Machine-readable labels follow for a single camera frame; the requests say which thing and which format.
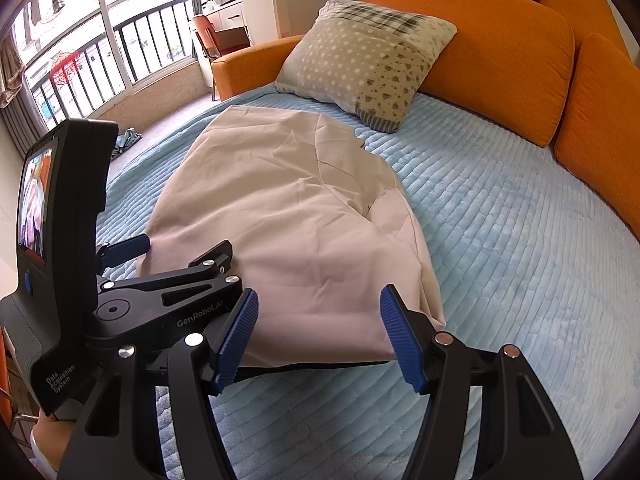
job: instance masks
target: window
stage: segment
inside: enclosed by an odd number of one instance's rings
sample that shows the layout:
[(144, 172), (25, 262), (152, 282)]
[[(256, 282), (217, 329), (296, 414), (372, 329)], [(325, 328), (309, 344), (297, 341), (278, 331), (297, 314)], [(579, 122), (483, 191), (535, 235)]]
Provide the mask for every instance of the window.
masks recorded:
[(64, 0), (57, 12), (52, 0), (35, 1), (36, 15), (32, 0), (14, 29), (49, 128), (99, 116), (116, 96), (191, 56), (190, 0)]

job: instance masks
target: red chair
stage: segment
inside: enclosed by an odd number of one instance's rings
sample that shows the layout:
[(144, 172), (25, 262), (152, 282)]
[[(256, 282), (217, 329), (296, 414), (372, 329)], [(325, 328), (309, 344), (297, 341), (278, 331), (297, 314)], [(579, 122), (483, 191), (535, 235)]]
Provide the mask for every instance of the red chair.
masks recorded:
[[(220, 48), (220, 37), (216, 34), (216, 30), (211, 25), (211, 22), (207, 19), (203, 14), (196, 14), (191, 21), (193, 22), (193, 26), (196, 31), (196, 38), (200, 42), (200, 46), (202, 47), (202, 51), (204, 52), (209, 62), (215, 61), (217, 58), (226, 56), (226, 54), (231, 54), (232, 52), (236, 52), (237, 50), (242, 50), (243, 48), (247, 48), (250, 46), (247, 44), (236, 44), (234, 46), (228, 48)], [(216, 80), (213, 80), (213, 90), (211, 91), (213, 98), (215, 99), (216, 95)]]

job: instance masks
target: orange armrest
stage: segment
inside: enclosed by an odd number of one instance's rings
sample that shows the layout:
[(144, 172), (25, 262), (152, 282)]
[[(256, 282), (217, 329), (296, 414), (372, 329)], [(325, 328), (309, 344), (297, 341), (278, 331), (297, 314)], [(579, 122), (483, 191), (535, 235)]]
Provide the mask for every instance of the orange armrest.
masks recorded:
[[(4, 354), (4, 339), (2, 338), (2, 327), (0, 327), (0, 388), (7, 393), (9, 391), (9, 370), (6, 366), (6, 355)], [(0, 397), (0, 424), (4, 421), (4, 424), (9, 427), (11, 424), (11, 404), (8, 399)]]
[(292, 36), (244, 48), (211, 63), (220, 99), (276, 81), (284, 60), (303, 36)]

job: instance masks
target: blue button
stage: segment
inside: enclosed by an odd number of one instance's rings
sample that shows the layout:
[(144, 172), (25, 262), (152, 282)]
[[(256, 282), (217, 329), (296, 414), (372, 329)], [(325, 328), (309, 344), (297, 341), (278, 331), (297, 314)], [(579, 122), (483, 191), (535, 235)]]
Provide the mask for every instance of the blue button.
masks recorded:
[(24, 273), (24, 288), (27, 289), (27, 292), (30, 296), (33, 296), (33, 287), (31, 286), (31, 276), (28, 272)]

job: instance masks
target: pillow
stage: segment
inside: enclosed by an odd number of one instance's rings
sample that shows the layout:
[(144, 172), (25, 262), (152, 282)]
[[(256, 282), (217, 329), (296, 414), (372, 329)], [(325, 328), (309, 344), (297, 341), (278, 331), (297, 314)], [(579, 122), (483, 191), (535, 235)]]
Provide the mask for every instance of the pillow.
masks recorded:
[(334, 102), (370, 128), (393, 133), (455, 33), (452, 23), (439, 18), (328, 1), (285, 60), (276, 88)]
[(540, 0), (540, 3), (559, 12), (569, 22), (575, 37), (576, 56), (584, 39), (594, 32), (602, 34), (628, 55), (616, 19), (606, 0)]
[(456, 37), (420, 90), (546, 146), (574, 71), (574, 34), (531, 0), (365, 0), (453, 22)]
[(582, 42), (555, 151), (640, 239), (640, 70), (600, 34)]

